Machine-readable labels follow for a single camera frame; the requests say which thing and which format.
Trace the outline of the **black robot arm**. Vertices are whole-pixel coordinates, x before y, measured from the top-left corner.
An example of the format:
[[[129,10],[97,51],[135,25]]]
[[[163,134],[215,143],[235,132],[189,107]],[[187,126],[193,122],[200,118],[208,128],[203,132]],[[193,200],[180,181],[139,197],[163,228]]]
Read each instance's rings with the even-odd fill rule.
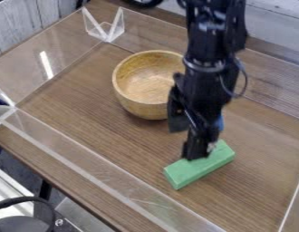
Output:
[[[245,0],[179,0],[187,10],[184,72],[173,75],[167,103],[169,131],[188,133],[181,157],[207,158],[219,140],[221,111],[244,92],[247,74],[236,53],[247,42]]]

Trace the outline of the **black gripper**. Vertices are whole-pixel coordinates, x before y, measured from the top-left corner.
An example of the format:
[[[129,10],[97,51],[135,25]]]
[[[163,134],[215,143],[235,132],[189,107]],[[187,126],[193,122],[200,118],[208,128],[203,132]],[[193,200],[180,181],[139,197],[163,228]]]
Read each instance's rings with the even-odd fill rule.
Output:
[[[167,114],[172,133],[188,131],[181,157],[187,160],[207,158],[209,143],[219,140],[219,121],[225,105],[240,97],[235,86],[240,62],[235,57],[217,63],[193,63],[183,59],[185,71],[173,75]]]

